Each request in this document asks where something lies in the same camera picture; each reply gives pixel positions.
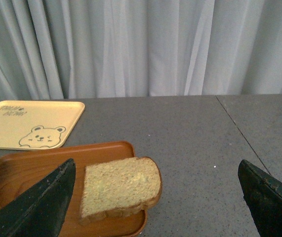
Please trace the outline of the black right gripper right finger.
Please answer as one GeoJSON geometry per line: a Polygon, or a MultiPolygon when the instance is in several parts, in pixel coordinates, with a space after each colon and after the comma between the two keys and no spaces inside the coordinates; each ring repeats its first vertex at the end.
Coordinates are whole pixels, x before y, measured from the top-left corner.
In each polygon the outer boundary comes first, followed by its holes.
{"type": "Polygon", "coordinates": [[[260,236],[282,237],[282,182],[245,159],[238,178],[260,236]]]}

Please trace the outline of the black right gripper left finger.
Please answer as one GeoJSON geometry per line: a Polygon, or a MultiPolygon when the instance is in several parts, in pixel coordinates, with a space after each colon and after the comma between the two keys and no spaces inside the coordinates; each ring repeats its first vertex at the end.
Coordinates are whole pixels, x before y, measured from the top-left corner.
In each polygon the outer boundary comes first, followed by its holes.
{"type": "Polygon", "coordinates": [[[73,195],[72,158],[0,209],[0,237],[57,237],[73,195]]]}

